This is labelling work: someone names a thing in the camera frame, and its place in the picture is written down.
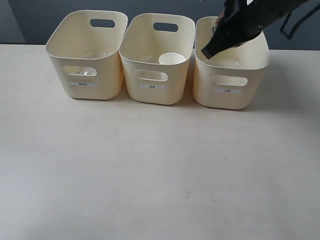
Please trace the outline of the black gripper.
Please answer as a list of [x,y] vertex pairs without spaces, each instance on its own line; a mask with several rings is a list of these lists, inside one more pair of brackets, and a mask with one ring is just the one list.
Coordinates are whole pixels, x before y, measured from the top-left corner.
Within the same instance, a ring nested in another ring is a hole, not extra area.
[[306,0],[226,0],[211,40],[201,49],[207,60],[258,36]]

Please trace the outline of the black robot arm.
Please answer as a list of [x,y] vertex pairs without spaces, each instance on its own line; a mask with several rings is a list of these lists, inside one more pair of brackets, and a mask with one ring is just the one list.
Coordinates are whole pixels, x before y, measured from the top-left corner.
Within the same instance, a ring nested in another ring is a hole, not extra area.
[[303,15],[289,32],[285,27],[293,11],[305,4],[306,0],[226,0],[224,10],[213,27],[210,41],[201,52],[210,60],[215,55],[230,48],[239,47],[258,37],[262,31],[285,18],[279,32],[291,40],[298,28],[320,10],[317,4]]

